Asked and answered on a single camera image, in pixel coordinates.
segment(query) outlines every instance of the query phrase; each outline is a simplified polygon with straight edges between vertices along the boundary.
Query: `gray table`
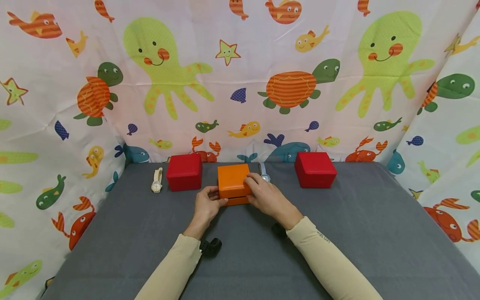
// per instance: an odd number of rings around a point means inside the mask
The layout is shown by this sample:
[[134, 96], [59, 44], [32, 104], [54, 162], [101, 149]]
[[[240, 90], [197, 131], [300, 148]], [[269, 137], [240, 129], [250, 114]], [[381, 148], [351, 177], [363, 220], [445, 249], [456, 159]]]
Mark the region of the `gray table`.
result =
[[[203, 185], [216, 185], [204, 164]], [[44, 300], [133, 300], [188, 225], [197, 191], [150, 191], [154, 170], [129, 165], [104, 201]], [[480, 299], [480, 276], [457, 247], [377, 163], [335, 163], [331, 189], [301, 189], [293, 164], [267, 163], [279, 189], [357, 266], [385, 300]], [[258, 164], [250, 164], [258, 171]], [[330, 299], [274, 220], [250, 205], [222, 209], [183, 300]]]

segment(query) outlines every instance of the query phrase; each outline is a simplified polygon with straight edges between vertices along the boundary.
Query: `orange box lid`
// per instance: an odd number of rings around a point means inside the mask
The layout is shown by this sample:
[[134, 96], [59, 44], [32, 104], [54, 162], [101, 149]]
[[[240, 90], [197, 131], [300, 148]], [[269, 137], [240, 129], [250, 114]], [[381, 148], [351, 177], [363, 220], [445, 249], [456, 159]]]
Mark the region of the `orange box lid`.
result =
[[245, 197], [252, 193], [243, 182], [250, 172], [247, 164], [218, 167], [218, 191], [220, 198]]

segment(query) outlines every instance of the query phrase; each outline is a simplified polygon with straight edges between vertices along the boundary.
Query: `forearm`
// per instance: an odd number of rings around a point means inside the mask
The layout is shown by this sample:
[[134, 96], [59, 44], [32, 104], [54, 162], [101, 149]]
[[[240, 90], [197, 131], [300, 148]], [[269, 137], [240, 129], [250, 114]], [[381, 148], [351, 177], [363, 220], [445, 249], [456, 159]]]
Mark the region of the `forearm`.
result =
[[333, 299], [382, 299], [365, 276], [307, 217], [287, 231], [287, 235]]
[[177, 300], [202, 256], [199, 247], [198, 239], [180, 234], [135, 300]]

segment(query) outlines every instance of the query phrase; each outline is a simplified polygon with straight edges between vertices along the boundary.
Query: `right hand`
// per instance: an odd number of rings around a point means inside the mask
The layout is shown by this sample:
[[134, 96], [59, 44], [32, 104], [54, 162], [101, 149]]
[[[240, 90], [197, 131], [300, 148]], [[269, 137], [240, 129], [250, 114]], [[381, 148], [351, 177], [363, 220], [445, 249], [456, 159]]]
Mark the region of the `right hand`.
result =
[[286, 230], [292, 229], [303, 219], [300, 211], [282, 192], [257, 173], [248, 173], [244, 181], [253, 193], [247, 196], [248, 202], [264, 214], [275, 218]]

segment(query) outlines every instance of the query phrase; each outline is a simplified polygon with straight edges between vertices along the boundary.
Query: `wristwatch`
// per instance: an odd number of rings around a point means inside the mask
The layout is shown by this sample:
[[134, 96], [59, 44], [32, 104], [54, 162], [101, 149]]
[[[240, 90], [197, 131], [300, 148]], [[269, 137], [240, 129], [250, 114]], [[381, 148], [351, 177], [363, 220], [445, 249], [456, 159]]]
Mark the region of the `wristwatch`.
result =
[[155, 173], [153, 174], [153, 182], [152, 182], [152, 192], [157, 193], [162, 190], [162, 174], [163, 174], [163, 168], [158, 168], [155, 170]]
[[266, 181], [270, 182], [270, 176], [268, 176], [267, 171], [265, 170], [265, 164], [264, 163], [259, 163], [260, 165], [260, 176]]

